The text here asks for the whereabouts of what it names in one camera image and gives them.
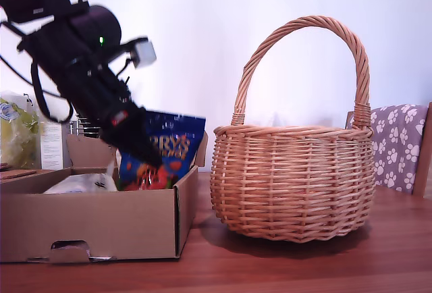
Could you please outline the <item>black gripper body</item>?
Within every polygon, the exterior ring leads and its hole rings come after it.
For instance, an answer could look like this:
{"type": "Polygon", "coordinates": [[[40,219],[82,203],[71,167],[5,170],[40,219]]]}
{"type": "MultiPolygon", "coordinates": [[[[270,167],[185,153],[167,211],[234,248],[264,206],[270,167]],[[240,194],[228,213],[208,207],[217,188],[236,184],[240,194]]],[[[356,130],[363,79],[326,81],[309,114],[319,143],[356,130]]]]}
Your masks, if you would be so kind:
{"type": "Polygon", "coordinates": [[[60,87],[77,111],[99,127],[101,138],[142,138],[144,109],[106,64],[79,58],[65,67],[60,87]]]}

